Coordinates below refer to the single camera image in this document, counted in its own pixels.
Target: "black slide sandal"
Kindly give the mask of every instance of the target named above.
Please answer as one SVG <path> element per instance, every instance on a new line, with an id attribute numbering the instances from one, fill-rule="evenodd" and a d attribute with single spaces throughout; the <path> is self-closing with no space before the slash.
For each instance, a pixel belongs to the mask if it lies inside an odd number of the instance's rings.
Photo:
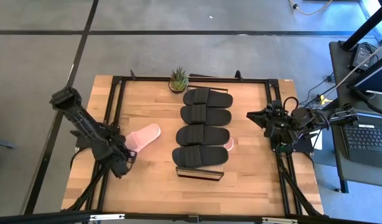
<path id="1" fill-rule="evenodd" d="M 231 122 L 231 113 L 229 111 L 209 108 L 206 105 L 183 106 L 180 115 L 187 124 L 221 126 Z"/>
<path id="2" fill-rule="evenodd" d="M 224 145 L 230 140 L 230 132 L 225 128 L 204 126 L 203 124 L 188 125 L 176 134 L 176 142 L 181 146 Z"/>
<path id="3" fill-rule="evenodd" d="M 228 151 L 218 146 L 186 146 L 174 149 L 172 157 L 179 167 L 198 168 L 227 162 Z"/>
<path id="4" fill-rule="evenodd" d="M 233 97 L 209 88 L 196 88 L 184 94 L 183 102 L 185 105 L 206 104 L 211 108 L 229 108 L 233 104 Z"/>

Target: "wooden tabletop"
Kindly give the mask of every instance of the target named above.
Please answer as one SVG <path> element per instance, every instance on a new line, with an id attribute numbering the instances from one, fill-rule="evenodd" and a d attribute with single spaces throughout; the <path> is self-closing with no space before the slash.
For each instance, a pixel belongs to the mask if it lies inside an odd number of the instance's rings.
<path id="1" fill-rule="evenodd" d="M 87 111 L 102 122 L 112 76 L 95 78 Z M 282 99 L 296 96 L 292 80 L 280 80 Z M 132 170 L 117 179 L 109 174 L 103 210 L 106 212 L 171 213 L 204 215 L 275 215 L 284 214 L 275 154 L 260 127 L 246 118 L 249 111 L 266 107 L 264 85 L 252 83 L 191 83 L 228 89 L 234 98 L 228 108 L 231 123 L 224 126 L 234 139 L 229 160 L 211 169 L 222 170 L 219 182 L 177 177 L 172 151 L 178 145 L 176 132 L 186 124 L 180 117 L 183 94 L 170 92 L 167 82 L 126 82 L 119 125 L 127 135 L 149 124 L 161 128 L 161 136 L 138 155 Z M 287 103 L 291 111 L 295 104 Z M 314 168 L 303 154 L 293 155 L 297 184 L 309 202 L 323 212 Z M 62 208 L 71 206 L 91 179 L 94 158 L 89 149 L 79 153 L 71 169 Z M 96 207 L 100 186 L 96 188 Z M 292 190 L 289 203 L 294 211 Z"/>

